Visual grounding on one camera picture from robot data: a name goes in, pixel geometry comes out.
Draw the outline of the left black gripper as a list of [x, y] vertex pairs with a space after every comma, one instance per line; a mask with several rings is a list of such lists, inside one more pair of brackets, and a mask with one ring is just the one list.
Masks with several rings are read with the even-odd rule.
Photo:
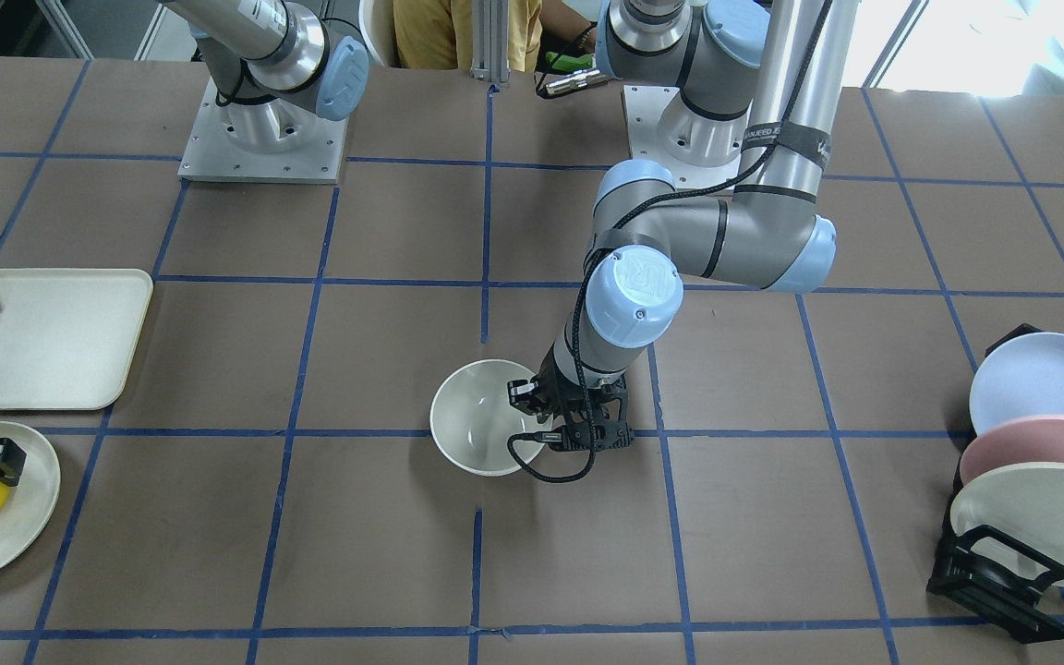
[[604, 452], [632, 446], [635, 434], [626, 420], [629, 393], [624, 376], [597, 388], [583, 389], [556, 366], [508, 382], [508, 404], [535, 417], [537, 423], [556, 422], [546, 442], [554, 452]]

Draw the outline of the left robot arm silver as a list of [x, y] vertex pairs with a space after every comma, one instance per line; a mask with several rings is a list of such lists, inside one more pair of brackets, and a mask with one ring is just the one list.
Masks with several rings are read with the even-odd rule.
[[573, 312], [537, 375], [508, 383], [529, 434], [556, 452], [621, 449], [624, 373], [669, 328], [695, 276], [764, 290], [822, 285], [836, 230], [816, 213], [832, 154], [854, 1], [606, 1], [597, 67], [614, 79], [674, 87], [693, 151], [738, 163], [720, 184], [683, 192], [656, 161], [617, 163], [594, 203]]

